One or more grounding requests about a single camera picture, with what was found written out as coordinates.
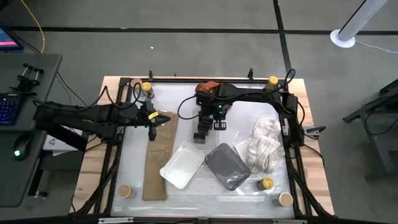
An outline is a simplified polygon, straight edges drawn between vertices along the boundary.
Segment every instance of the white cloth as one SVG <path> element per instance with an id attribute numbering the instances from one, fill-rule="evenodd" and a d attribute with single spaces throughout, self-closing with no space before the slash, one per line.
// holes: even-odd
<path id="1" fill-rule="evenodd" d="M 234 145 L 252 174 L 274 171 L 278 158 L 285 153 L 278 141 L 279 134 L 279 121 L 261 116 L 252 137 Z"/>

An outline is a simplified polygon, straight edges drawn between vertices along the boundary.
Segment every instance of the gray plastic container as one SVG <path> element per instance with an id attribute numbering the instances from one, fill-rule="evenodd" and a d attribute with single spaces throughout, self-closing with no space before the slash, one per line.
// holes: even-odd
<path id="1" fill-rule="evenodd" d="M 250 168 L 226 143 L 221 143 L 209 153 L 205 162 L 228 190 L 237 189 L 251 173 Z"/>

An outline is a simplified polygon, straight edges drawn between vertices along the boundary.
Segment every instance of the yellow cap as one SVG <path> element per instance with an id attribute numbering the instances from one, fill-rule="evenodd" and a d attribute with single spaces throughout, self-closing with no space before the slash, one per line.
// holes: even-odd
<path id="1" fill-rule="evenodd" d="M 271 189 L 274 187 L 274 181 L 270 177 L 266 177 L 261 181 L 262 186 L 265 189 Z"/>
<path id="2" fill-rule="evenodd" d="M 142 90 L 148 91 L 148 90 L 150 90 L 150 83 L 145 82 L 141 85 L 141 87 L 142 87 Z"/>
<path id="3" fill-rule="evenodd" d="M 278 84 L 278 78 L 275 76 L 271 76 L 268 78 L 268 83 L 271 85 L 276 85 Z"/>

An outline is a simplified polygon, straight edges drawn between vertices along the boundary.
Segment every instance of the white pole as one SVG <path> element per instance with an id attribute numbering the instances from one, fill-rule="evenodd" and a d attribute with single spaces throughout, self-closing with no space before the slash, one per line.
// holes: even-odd
<path id="1" fill-rule="evenodd" d="M 350 48 L 355 44 L 355 35 L 377 13 L 387 0 L 365 0 L 351 16 L 341 30 L 330 34 L 331 41 L 342 48 Z"/>

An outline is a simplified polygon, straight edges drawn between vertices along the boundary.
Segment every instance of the monitor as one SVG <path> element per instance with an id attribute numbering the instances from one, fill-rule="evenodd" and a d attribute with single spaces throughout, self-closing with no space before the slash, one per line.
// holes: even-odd
<path id="1" fill-rule="evenodd" d="M 0 27 L 0 51 L 22 50 L 24 47 Z"/>

